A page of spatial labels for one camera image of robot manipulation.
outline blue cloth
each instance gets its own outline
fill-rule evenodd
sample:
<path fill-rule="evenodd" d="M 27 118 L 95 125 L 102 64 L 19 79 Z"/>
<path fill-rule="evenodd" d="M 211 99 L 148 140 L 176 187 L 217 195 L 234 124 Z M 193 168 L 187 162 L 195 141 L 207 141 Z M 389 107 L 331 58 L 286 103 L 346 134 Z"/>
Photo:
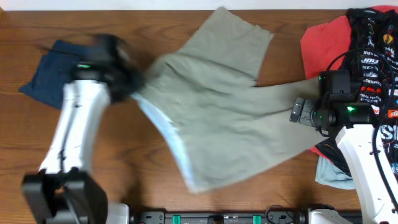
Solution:
<path fill-rule="evenodd" d="M 353 178 L 341 171 L 328 159 L 319 157 L 315 181 L 319 184 L 329 185 L 338 189 L 354 190 Z"/>
<path fill-rule="evenodd" d="M 19 88 L 33 99 L 61 109 L 63 86 L 69 81 L 68 74 L 86 52 L 86 47 L 57 40 L 47 55 L 40 59 L 32 80 Z"/>

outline black mount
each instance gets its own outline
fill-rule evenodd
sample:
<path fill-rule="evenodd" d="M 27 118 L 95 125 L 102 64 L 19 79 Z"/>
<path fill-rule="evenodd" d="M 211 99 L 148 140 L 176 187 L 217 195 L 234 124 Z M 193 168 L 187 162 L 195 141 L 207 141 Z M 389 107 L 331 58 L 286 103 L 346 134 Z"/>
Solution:
<path fill-rule="evenodd" d="M 73 204 L 81 223 L 104 224 L 108 199 L 104 190 L 86 173 L 71 170 L 67 174 L 25 175 L 22 193 L 37 223 L 75 224 L 65 194 Z"/>
<path fill-rule="evenodd" d="M 319 74 L 319 99 L 297 98 L 290 121 L 328 131 L 335 137 L 343 126 L 377 123 L 369 103 L 356 103 L 355 92 L 361 84 L 352 82 L 348 70 L 333 70 Z"/>

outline clothing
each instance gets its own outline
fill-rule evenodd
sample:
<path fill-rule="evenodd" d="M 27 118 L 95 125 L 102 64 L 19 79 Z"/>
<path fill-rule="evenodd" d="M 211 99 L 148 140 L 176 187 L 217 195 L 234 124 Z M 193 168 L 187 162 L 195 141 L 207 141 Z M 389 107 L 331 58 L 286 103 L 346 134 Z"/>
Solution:
<path fill-rule="evenodd" d="M 49 106 L 61 109 L 63 86 L 68 81 L 68 74 L 83 55 L 85 47 L 57 40 L 47 55 L 40 59 L 33 79 L 19 88 L 33 99 Z"/>
<path fill-rule="evenodd" d="M 224 8 L 178 51 L 159 58 L 134 97 L 165 137 L 191 192 L 247 179 L 320 142 L 289 121 L 318 79 L 254 87 L 272 34 Z"/>
<path fill-rule="evenodd" d="M 339 54 L 349 49 L 373 49 L 384 54 L 392 68 L 398 71 L 396 67 L 398 60 L 395 51 L 397 50 L 397 25 L 398 16 L 394 10 L 396 7 L 378 6 L 373 9 L 349 9 L 347 15 L 339 17 L 329 24 L 322 24 L 309 28 L 302 38 L 302 52 L 305 72 L 307 78 L 313 77 L 322 70 L 326 70 L 328 64 Z M 374 112 L 379 114 L 389 96 L 391 83 L 389 81 L 389 71 L 383 66 L 381 60 L 369 51 L 363 51 L 358 54 L 347 55 L 344 60 L 337 61 L 332 69 L 350 70 L 353 80 L 361 81 L 361 87 L 356 90 L 358 102 L 367 102 L 372 104 Z M 385 145 L 387 158 L 389 159 L 394 173 L 398 174 L 396 155 L 398 152 L 398 142 L 395 140 L 397 119 L 394 114 L 398 109 L 398 96 L 394 94 L 393 104 L 387 115 L 386 124 L 382 126 L 382 141 Z M 338 168 L 350 175 L 346 161 L 337 148 L 335 142 L 331 139 L 328 144 L 320 143 L 317 145 L 320 153 L 327 157 L 330 166 L 320 166 L 318 164 L 317 173 L 333 173 Z M 321 182 L 332 183 L 332 178 L 328 177 Z"/>
<path fill-rule="evenodd" d="M 328 138 L 315 145 L 317 151 L 311 150 L 321 157 L 328 159 L 337 169 L 344 172 L 348 177 L 351 177 L 351 172 L 349 171 L 346 159 L 343 153 L 338 149 L 336 141 L 334 139 Z"/>
<path fill-rule="evenodd" d="M 381 12 L 398 11 L 396 6 L 372 8 Z M 346 16 L 308 28 L 300 41 L 306 78 L 317 77 L 325 71 L 333 59 L 349 49 L 350 43 L 351 26 Z M 339 69 L 342 62 L 343 58 L 339 59 L 331 69 Z"/>
<path fill-rule="evenodd" d="M 353 178 L 334 166 L 328 159 L 319 157 L 315 181 L 338 189 L 354 190 Z"/>

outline wooden table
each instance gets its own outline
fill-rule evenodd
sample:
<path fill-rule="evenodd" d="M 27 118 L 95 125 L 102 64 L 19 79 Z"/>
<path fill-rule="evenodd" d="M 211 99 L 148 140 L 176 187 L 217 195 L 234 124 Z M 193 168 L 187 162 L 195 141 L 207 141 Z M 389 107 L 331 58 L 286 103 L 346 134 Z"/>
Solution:
<path fill-rule="evenodd" d="M 304 79 L 300 38 L 306 28 L 344 11 L 233 11 L 275 33 L 260 75 L 261 85 Z M 111 33 L 128 41 L 139 65 L 177 50 L 210 11 L 7 12 L 0 23 L 0 223 L 33 223 L 20 193 L 26 172 L 37 171 L 58 121 L 59 110 L 18 92 L 33 76 L 41 52 L 57 39 L 83 43 L 87 34 Z M 182 210 L 262 210 L 329 203 L 358 209 L 354 190 L 316 183 L 318 156 L 304 152 L 247 181 L 206 194 L 188 193 L 158 130 L 133 100 L 110 106 L 95 144 L 94 178 L 108 198 L 135 207 Z"/>

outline robotic arm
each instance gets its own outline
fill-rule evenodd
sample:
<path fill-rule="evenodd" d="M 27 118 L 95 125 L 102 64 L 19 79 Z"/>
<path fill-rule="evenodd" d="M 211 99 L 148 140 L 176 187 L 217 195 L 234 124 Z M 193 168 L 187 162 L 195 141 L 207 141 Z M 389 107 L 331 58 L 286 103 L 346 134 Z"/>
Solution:
<path fill-rule="evenodd" d="M 97 35 L 65 84 L 50 150 L 39 173 L 26 175 L 22 183 L 37 223 L 129 223 L 129 207 L 108 203 L 90 177 L 93 143 L 104 110 L 143 84 L 128 52 L 119 38 Z"/>
<path fill-rule="evenodd" d="M 355 83 L 350 81 L 349 71 L 323 72 L 319 76 L 319 83 L 322 97 L 317 102 L 298 98 L 290 120 L 314 126 L 321 134 L 322 130 L 328 131 L 330 136 L 336 138 L 354 180 L 363 223 L 398 223 L 393 203 L 398 197 L 398 184 L 382 146 L 379 132 L 382 121 L 377 124 L 370 104 L 353 103 L 351 89 Z M 308 219 L 309 223 L 314 224 L 350 223 L 332 210 L 313 210 L 308 214 Z"/>

